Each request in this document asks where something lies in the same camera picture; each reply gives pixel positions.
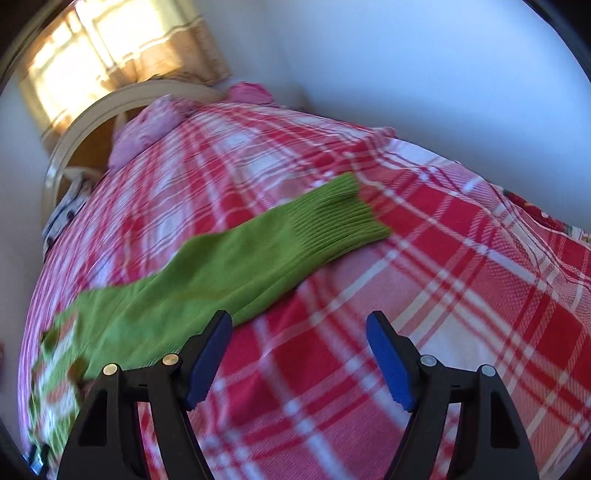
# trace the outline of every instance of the green sweater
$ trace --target green sweater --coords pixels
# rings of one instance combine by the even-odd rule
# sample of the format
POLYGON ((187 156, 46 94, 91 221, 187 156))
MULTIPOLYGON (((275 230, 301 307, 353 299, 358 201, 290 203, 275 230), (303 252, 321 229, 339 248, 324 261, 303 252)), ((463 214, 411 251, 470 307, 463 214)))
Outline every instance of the green sweater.
POLYGON ((388 236, 357 195, 353 176, 341 175, 229 231, 195 236, 157 274, 80 293, 43 336, 32 440, 61 455, 80 408, 79 381, 106 364, 151 365, 203 331, 215 311, 239 325, 325 263, 388 236))

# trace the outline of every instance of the ribbed cuff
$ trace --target ribbed cuff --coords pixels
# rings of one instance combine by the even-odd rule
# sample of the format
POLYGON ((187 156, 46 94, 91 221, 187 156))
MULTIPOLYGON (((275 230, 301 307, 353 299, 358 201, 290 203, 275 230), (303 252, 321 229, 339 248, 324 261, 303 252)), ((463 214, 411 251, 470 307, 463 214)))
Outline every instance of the ribbed cuff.
POLYGON ((324 264, 389 235, 389 228, 374 218, 358 193, 355 178, 346 173, 285 205, 303 261, 313 257, 324 264))

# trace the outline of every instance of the green sweater sleeve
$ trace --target green sweater sleeve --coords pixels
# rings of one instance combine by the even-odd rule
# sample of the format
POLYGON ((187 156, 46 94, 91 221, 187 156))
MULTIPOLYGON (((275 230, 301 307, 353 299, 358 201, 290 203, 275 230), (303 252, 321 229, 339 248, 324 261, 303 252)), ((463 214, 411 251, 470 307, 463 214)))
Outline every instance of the green sweater sleeve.
MULTIPOLYGON (((85 379, 111 362, 123 369, 149 365, 203 331, 215 311, 243 323, 325 263, 388 234, 359 200, 354 177, 344 174, 229 231, 195 236, 160 273, 81 293, 56 318, 58 329, 75 315, 70 345, 55 347, 56 335, 46 335, 44 357, 54 371, 33 392, 49 395, 67 372, 72 377, 74 363, 85 379), (57 350, 61 358, 52 362, 57 350)), ((71 425, 63 428, 50 445, 59 452, 71 425)))

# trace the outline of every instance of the metal screw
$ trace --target metal screw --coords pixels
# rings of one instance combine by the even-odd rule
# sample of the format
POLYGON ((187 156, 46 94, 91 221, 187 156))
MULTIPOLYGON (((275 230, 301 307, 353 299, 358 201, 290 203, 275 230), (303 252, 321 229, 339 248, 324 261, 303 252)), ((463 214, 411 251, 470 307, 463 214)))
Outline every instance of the metal screw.
POLYGON ((117 371, 117 365, 115 365, 115 364, 105 365, 105 367, 103 368, 103 373, 105 375, 113 375, 116 371, 117 371))
POLYGON ((162 359, 162 363, 164 365, 176 365, 178 362, 178 355, 176 353, 169 353, 168 355, 164 355, 162 359))
POLYGON ((482 365, 482 374, 487 377, 494 377, 496 375, 495 367, 492 365, 482 365))
POLYGON ((435 365, 437 365, 437 359, 432 355, 423 355, 421 357, 421 363, 425 367, 434 367, 435 365))

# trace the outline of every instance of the beige curtain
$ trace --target beige curtain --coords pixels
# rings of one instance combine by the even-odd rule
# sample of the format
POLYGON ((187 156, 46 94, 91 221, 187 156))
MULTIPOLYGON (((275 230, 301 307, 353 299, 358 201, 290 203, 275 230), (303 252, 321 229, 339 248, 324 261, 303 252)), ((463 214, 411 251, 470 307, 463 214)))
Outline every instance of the beige curtain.
POLYGON ((77 0, 28 50, 18 70, 27 106, 51 152, 92 103, 130 83, 229 76, 194 0, 77 0))

